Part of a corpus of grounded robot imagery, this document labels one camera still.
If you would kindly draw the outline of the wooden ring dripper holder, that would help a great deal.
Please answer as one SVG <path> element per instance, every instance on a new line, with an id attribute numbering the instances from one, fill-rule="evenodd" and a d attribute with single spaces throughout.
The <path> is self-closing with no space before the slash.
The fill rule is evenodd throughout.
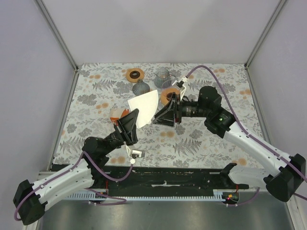
<path id="1" fill-rule="evenodd" d="M 160 101 L 163 105 L 168 104 L 169 100 L 171 99 L 172 94 L 175 93 L 180 95 L 180 91 L 177 88 L 169 87 L 161 92 Z"/>

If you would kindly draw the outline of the orange coffee filter box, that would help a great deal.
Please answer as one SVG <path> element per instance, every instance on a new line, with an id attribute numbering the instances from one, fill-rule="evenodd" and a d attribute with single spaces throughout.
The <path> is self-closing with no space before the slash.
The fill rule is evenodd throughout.
<path id="1" fill-rule="evenodd" d="M 129 114 L 130 110 L 126 108 L 112 108 L 109 113 L 111 122 L 118 126 L 118 120 Z"/>

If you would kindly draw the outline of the white paper coffee filter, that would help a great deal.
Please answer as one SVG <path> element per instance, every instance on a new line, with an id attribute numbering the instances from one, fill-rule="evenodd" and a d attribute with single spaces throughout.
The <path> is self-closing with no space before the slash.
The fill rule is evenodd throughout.
<path id="1" fill-rule="evenodd" d="M 151 123 L 154 117 L 159 102 L 159 95 L 157 90 L 153 90 L 142 95 L 133 97 L 128 100 L 130 110 L 139 110 L 136 120 L 136 127 L 138 129 Z"/>

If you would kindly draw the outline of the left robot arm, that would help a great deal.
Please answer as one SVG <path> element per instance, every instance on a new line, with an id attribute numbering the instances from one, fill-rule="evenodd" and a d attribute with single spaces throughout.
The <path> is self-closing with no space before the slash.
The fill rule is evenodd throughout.
<path id="1" fill-rule="evenodd" d="M 44 213 L 57 202 L 79 190 L 101 188 L 106 179 L 113 182 L 125 180 L 125 176 L 113 178 L 102 167 L 108 162 L 107 155 L 123 145 L 132 146 L 138 142 L 136 121 L 139 110 L 134 109 L 120 118 L 114 125 L 114 132 L 105 138 L 88 137 L 83 144 L 79 159 L 62 170 L 35 183 L 22 181 L 13 198 L 15 205 L 14 219 L 25 226 L 39 220 Z"/>

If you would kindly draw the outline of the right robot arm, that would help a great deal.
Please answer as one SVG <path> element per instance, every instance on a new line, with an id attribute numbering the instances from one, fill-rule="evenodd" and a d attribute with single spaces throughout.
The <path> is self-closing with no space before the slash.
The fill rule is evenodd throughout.
<path id="1" fill-rule="evenodd" d="M 204 118 L 204 125 L 212 134 L 240 147 L 263 166 L 263 169 L 256 169 L 228 164 L 220 176 L 222 187 L 229 189 L 235 184 L 245 184 L 265 188 L 278 200 L 289 201 L 306 180 L 305 158 L 300 154 L 290 156 L 260 140 L 236 121 L 232 113 L 222 108 L 221 101 L 221 95 L 212 86 L 202 87 L 196 102 L 182 101 L 173 93 L 168 104 L 154 116 L 153 123 L 174 127 L 184 117 Z"/>

